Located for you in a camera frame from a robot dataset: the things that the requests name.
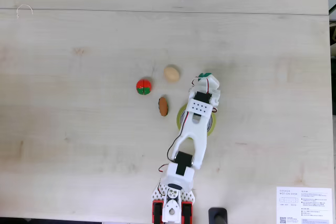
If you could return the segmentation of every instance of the black stand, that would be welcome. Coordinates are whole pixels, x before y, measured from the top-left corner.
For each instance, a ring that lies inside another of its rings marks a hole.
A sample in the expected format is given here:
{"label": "black stand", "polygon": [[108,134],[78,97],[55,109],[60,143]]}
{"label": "black stand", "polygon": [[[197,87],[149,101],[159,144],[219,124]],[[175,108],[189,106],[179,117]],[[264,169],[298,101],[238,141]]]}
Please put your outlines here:
{"label": "black stand", "polygon": [[227,224],[227,211],[225,208],[213,207],[209,209],[209,224]]}

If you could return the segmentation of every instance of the red servo bracket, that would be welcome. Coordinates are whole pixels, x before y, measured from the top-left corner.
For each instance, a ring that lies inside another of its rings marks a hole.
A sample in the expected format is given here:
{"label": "red servo bracket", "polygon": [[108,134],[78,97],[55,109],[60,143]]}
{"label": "red servo bracket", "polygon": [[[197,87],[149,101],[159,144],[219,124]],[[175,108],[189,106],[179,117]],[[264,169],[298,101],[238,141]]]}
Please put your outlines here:
{"label": "red servo bracket", "polygon": [[162,222],[163,200],[154,200],[152,206],[152,223],[161,224]]}
{"label": "red servo bracket", "polygon": [[182,224],[193,224],[193,203],[182,202]]}

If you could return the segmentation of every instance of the white robotic arm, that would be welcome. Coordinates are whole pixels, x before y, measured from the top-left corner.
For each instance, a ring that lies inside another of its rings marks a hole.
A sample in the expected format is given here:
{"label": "white robotic arm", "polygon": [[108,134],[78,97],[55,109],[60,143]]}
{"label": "white robotic arm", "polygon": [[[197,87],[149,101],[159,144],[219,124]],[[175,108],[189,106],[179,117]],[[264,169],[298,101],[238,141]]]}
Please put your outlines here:
{"label": "white robotic arm", "polygon": [[[217,111],[221,94],[218,90],[219,82],[212,74],[196,79],[198,79],[198,82],[190,89],[183,123],[181,124],[179,135],[173,143],[175,145],[170,157],[167,153],[167,157],[171,162],[163,173],[157,190],[152,195],[154,199],[153,223],[155,223],[154,202],[158,193],[163,196],[161,223],[170,221],[184,224],[183,209],[189,211],[189,206],[185,204],[183,207],[183,203],[192,205],[195,201],[191,192],[194,182],[193,177],[195,169],[200,169],[202,165],[206,150],[208,122],[213,110]],[[193,139],[194,155],[180,152],[178,149],[187,138]]]}

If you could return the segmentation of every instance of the toy fruit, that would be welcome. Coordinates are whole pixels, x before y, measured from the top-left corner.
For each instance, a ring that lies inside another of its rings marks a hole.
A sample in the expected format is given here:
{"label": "toy fruit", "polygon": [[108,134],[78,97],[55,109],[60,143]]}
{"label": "toy fruit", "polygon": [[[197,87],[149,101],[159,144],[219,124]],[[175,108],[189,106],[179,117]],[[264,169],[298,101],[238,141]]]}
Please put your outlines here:
{"label": "toy fruit", "polygon": [[139,94],[149,94],[152,90],[152,85],[149,80],[141,79],[137,82],[136,88]]}

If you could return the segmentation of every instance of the paper sheet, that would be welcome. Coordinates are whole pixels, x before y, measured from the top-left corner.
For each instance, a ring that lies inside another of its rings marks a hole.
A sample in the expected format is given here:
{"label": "paper sheet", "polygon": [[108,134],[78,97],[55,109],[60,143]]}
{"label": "paper sheet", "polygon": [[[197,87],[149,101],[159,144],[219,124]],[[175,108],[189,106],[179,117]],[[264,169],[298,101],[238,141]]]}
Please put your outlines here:
{"label": "paper sheet", "polygon": [[277,224],[333,224],[331,188],[277,187]]}

